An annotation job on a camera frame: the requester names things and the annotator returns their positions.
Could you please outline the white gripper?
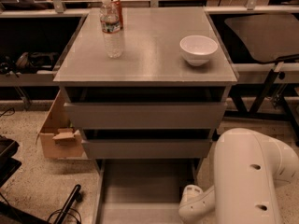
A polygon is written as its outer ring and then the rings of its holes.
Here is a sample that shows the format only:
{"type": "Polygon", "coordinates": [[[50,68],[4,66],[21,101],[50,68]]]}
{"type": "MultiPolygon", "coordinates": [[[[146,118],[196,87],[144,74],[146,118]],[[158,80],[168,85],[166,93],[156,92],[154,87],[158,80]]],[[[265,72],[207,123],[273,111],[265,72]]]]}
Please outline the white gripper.
{"type": "Polygon", "coordinates": [[[178,215],[183,224],[202,224],[205,211],[203,194],[204,192],[198,186],[185,187],[178,208],[178,215]]]}

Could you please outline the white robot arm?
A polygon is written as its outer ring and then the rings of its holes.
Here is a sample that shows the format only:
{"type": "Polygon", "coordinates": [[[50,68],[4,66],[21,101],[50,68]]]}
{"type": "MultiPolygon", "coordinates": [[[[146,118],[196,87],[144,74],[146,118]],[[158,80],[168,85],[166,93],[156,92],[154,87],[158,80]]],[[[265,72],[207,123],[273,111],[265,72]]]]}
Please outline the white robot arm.
{"type": "Polygon", "coordinates": [[[178,214],[201,224],[213,211],[216,224],[282,224],[276,188],[298,176],[299,159],[287,144],[245,128],[224,132],[214,150],[214,185],[187,186],[178,214]]]}

